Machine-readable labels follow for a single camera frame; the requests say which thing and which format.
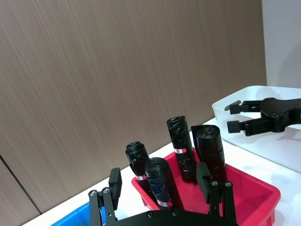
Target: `label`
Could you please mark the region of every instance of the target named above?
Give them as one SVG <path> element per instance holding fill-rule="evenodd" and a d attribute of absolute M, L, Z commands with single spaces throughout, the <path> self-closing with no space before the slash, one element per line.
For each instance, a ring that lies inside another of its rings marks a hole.
<path fill-rule="evenodd" d="M 147 176 L 143 175 L 143 176 L 136 176 L 137 180 L 146 180 Z"/>
<path fill-rule="evenodd" d="M 183 148 L 183 149 L 175 149 L 174 152 L 176 154 L 182 154 L 182 153 L 185 153 L 186 152 L 186 148 Z"/>
<path fill-rule="evenodd" d="M 168 201 L 168 202 L 161 202 L 157 199 L 157 202 L 160 206 L 163 206 L 163 207 L 172 207 L 173 206 L 173 203 L 171 201 Z"/>

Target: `rolled trash bag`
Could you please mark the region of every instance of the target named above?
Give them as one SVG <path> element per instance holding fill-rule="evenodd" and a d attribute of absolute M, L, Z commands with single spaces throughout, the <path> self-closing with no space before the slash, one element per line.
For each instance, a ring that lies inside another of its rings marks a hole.
<path fill-rule="evenodd" d="M 183 181 L 197 183 L 191 139 L 185 116 L 167 120 L 167 127 Z"/>
<path fill-rule="evenodd" d="M 151 158 L 145 164 L 145 172 L 161 210 L 184 209 L 168 161 Z"/>
<path fill-rule="evenodd" d="M 227 181 L 220 129 L 215 125 L 191 127 L 199 160 L 206 163 L 212 179 Z"/>
<path fill-rule="evenodd" d="M 151 191 L 147 176 L 145 174 L 145 164 L 149 159 L 149 155 L 146 152 L 144 144 L 139 141 L 132 142 L 127 145 L 126 149 L 127 159 L 130 163 L 130 168 L 136 175 L 139 186 L 147 193 L 147 195 L 156 201 L 155 196 Z"/>

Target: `wooden wall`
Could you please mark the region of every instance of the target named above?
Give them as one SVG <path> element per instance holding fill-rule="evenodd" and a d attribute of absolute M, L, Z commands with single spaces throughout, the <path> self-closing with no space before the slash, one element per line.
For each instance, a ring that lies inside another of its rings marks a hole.
<path fill-rule="evenodd" d="M 260 0 L 0 3 L 0 154 L 42 212 L 263 84 Z"/>

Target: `red plastic bin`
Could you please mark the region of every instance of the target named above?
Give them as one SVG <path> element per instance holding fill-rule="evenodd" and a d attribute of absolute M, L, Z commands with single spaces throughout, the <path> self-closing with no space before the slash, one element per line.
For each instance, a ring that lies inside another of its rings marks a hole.
<path fill-rule="evenodd" d="M 165 159 L 173 173 L 185 210 L 208 213 L 203 194 L 198 185 L 182 180 L 174 153 Z M 257 178 L 254 178 L 232 166 L 226 165 L 228 180 L 233 183 L 234 202 L 237 221 L 240 226 L 272 226 L 275 222 L 275 207 L 280 200 L 280 191 Z M 140 193 L 145 206 L 150 210 L 159 210 L 155 203 L 139 186 L 137 179 L 132 179 L 133 186 Z"/>

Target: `white storage container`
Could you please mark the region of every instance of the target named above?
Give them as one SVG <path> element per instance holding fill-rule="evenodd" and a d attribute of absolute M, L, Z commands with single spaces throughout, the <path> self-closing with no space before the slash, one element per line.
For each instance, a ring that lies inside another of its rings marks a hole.
<path fill-rule="evenodd" d="M 244 132 L 228 133 L 227 121 L 240 122 L 260 118 L 260 113 L 230 114 L 225 107 L 240 100 L 263 100 L 274 97 L 276 99 L 301 98 L 301 89 L 250 86 L 246 87 L 212 105 L 223 139 L 240 146 L 250 152 L 277 162 L 293 170 L 301 172 L 301 125 L 292 125 L 282 133 L 263 133 L 246 137 Z"/>

